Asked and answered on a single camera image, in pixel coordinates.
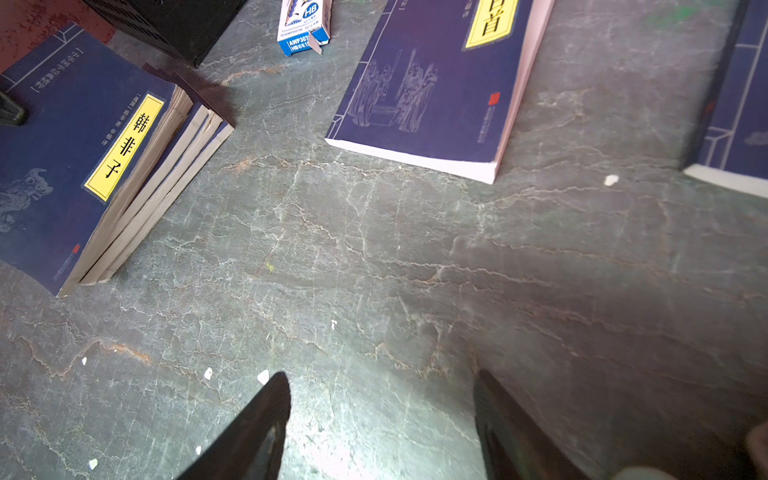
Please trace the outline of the grey striped wiping cloth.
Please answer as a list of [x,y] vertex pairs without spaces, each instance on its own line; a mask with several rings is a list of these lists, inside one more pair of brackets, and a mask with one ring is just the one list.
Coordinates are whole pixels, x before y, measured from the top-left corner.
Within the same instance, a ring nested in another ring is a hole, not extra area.
[[631,465],[611,479],[766,479],[767,421],[753,426],[733,457],[709,451],[682,456],[668,465]]

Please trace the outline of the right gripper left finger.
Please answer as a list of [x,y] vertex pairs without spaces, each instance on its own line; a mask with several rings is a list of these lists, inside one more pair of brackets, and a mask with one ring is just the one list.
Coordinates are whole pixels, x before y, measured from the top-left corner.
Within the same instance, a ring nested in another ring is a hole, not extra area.
[[180,477],[276,480],[290,412],[289,380],[277,372]]

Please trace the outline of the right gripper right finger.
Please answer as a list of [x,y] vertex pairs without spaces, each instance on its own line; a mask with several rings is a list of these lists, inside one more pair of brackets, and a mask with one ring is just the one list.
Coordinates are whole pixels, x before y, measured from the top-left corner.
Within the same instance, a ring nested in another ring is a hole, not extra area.
[[491,372],[473,384],[475,425],[489,479],[584,479]]

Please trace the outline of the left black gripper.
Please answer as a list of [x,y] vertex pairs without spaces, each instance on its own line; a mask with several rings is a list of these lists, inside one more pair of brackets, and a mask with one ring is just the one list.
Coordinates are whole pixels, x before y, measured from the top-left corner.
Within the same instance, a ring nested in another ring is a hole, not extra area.
[[25,123],[28,111],[5,92],[0,91],[0,125],[21,126]]

